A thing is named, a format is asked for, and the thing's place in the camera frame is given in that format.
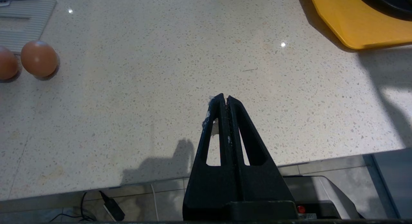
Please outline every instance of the yellow tray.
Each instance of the yellow tray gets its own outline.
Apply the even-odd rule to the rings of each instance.
[[[312,0],[316,11],[351,49],[412,43],[412,22],[378,12],[362,0]]]

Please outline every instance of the red button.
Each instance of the red button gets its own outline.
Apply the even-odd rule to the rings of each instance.
[[[305,207],[299,205],[297,207],[297,212],[300,213],[300,214],[304,214],[306,212],[306,209],[305,209]]]

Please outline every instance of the egg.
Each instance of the egg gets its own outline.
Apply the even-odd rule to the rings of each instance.
[[[0,80],[10,79],[19,71],[19,64],[14,54],[0,46]]]
[[[44,41],[29,41],[20,55],[23,67],[27,72],[37,77],[46,77],[52,74],[58,64],[54,49]]]

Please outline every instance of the black cable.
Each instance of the black cable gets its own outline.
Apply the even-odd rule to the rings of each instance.
[[[81,198],[81,202],[80,202],[80,213],[81,213],[81,215],[80,215],[80,216],[71,216],[71,215],[67,215],[67,214],[61,213],[61,214],[56,215],[56,216],[55,216],[52,220],[50,220],[49,222],[54,221],[54,220],[55,220],[57,217],[59,217],[59,216],[67,216],[67,217],[70,217],[70,218],[82,218],[82,219],[79,220],[79,221],[96,221],[94,218],[91,218],[90,216],[84,215],[84,213],[83,213],[83,201],[84,201],[84,197],[86,196],[86,193],[87,193],[87,192],[85,192],[84,195],[83,195],[83,197]]]

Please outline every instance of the speckled countertop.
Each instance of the speckled countertop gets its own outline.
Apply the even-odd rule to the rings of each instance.
[[[221,92],[278,165],[403,148],[299,0],[57,0],[41,39],[56,76],[0,84],[0,200],[187,177]]]

